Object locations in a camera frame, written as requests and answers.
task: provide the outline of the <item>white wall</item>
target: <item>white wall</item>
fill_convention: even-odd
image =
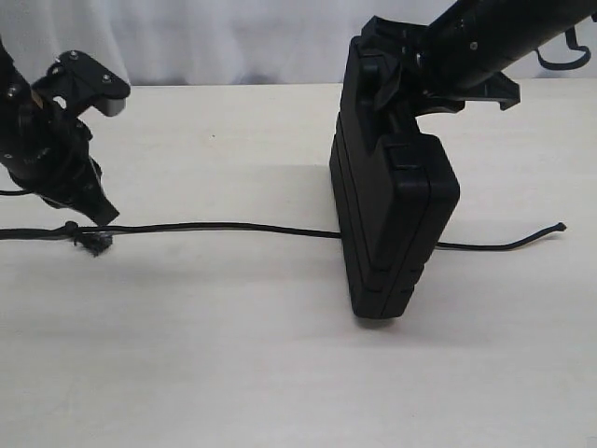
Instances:
[[[374,14],[428,23],[452,0],[5,0],[0,35],[27,77],[67,49],[92,54],[135,84],[340,81],[352,35]],[[597,51],[597,25],[579,27]],[[576,55],[563,36],[544,48],[554,62]],[[595,77],[543,70],[531,55],[513,77]]]

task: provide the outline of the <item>black plastic case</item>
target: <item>black plastic case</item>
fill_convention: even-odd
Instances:
[[[403,315],[460,197],[440,141],[408,110],[373,108],[390,71],[353,39],[330,159],[354,313]]]

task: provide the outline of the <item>white table surface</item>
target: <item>white table surface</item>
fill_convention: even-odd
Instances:
[[[597,80],[522,83],[506,113],[422,119],[462,186],[403,318],[356,321],[338,241],[124,236],[94,259],[0,243],[0,446],[578,447],[597,436]],[[86,117],[120,224],[334,231],[339,86],[134,89]],[[8,187],[3,177],[1,187]],[[0,227],[58,227],[5,198]]]

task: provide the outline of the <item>black strap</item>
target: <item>black strap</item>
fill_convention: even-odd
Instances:
[[[576,37],[576,28],[572,27],[568,31],[566,31],[566,44],[568,48],[574,51],[582,51],[585,53],[576,61],[572,61],[571,63],[550,63],[543,59],[541,56],[541,52],[539,49],[536,49],[535,52],[537,53],[537,57],[539,58],[539,63],[541,66],[547,70],[552,70],[556,72],[565,72],[568,70],[577,70],[578,68],[584,67],[590,61],[591,54],[590,49],[584,45],[578,45],[578,39]]]

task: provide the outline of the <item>white backdrop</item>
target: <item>white backdrop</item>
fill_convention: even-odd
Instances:
[[[0,35],[27,77],[81,49],[134,84],[338,82],[348,43],[372,15],[428,23],[452,0],[5,0]],[[579,27],[597,50],[597,25]],[[553,62],[576,58],[563,36]],[[531,55],[513,77],[595,77],[597,63],[547,72]]]

